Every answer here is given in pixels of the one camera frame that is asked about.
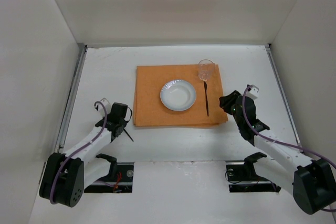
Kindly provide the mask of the black plastic fork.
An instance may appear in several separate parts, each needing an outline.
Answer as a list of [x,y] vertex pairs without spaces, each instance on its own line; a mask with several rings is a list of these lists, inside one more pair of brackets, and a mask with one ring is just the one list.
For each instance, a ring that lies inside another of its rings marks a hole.
[[123,129],[123,131],[126,133],[126,135],[128,136],[128,138],[129,138],[132,142],[134,142],[133,138],[132,138],[131,135],[127,132],[127,130],[126,130],[126,129]]

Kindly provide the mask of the black plastic knife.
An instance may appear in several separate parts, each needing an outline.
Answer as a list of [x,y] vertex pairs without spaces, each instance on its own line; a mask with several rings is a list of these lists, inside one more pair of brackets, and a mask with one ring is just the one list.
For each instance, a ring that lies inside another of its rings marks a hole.
[[207,116],[209,117],[209,107],[208,107],[207,83],[206,83],[206,81],[203,81],[203,85],[204,85],[204,92],[205,92],[206,113],[207,113]]

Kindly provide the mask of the orange cloth napkin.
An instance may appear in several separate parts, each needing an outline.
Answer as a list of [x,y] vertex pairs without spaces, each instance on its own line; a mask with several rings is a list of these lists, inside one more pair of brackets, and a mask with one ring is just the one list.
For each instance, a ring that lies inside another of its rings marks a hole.
[[[209,117],[206,113],[203,81],[198,77],[198,65],[138,66],[133,106],[135,126],[187,126],[211,127],[228,121],[227,114],[219,107],[223,96],[219,66],[207,83]],[[186,111],[172,111],[160,100],[162,87],[172,80],[185,80],[196,90],[196,101]]]

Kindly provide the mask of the clear plastic cup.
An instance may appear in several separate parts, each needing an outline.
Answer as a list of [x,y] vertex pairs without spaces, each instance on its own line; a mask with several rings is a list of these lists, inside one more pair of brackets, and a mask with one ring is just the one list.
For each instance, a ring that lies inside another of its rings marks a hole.
[[198,77],[202,81],[207,81],[212,76],[215,64],[208,59],[203,59],[198,63]]

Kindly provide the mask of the clear plastic plate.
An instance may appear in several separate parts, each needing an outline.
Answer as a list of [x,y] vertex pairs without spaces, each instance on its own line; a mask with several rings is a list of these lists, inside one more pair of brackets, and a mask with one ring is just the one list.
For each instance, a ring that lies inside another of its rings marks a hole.
[[194,105],[196,97],[194,86],[185,80],[169,81],[160,92],[162,104],[172,111],[188,110]]

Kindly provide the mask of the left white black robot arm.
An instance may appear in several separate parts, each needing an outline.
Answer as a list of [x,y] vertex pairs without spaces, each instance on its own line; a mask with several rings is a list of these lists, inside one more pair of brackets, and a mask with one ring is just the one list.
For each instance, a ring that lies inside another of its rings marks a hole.
[[101,151],[126,132],[132,110],[123,103],[103,99],[94,104],[102,118],[78,144],[52,153],[40,183],[39,196],[53,205],[74,207],[85,193],[131,193],[133,163],[119,163]]

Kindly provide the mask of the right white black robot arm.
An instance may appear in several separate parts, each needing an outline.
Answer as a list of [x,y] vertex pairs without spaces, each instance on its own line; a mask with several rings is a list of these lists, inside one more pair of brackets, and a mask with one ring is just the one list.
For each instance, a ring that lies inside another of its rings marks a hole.
[[219,99],[220,108],[233,116],[242,138],[260,150],[245,158],[247,175],[265,178],[284,189],[309,215],[328,211],[327,206],[335,202],[335,164],[322,155],[314,160],[305,155],[307,149],[280,141],[257,119],[258,96],[259,89],[249,85],[243,93],[234,91]]

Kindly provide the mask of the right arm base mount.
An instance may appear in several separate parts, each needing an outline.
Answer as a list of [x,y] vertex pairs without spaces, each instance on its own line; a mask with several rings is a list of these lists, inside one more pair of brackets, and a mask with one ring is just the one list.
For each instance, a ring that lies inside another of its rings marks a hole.
[[265,159],[266,154],[257,152],[247,156],[243,161],[230,161],[226,163],[225,178],[229,183],[230,193],[279,193],[281,187],[258,176],[254,164]]

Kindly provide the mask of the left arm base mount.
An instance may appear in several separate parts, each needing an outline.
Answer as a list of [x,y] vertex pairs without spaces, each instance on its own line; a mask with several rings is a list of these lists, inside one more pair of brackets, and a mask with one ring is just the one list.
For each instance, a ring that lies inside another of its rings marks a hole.
[[88,194],[132,193],[134,163],[120,163],[115,157],[98,154],[85,167],[84,192]]

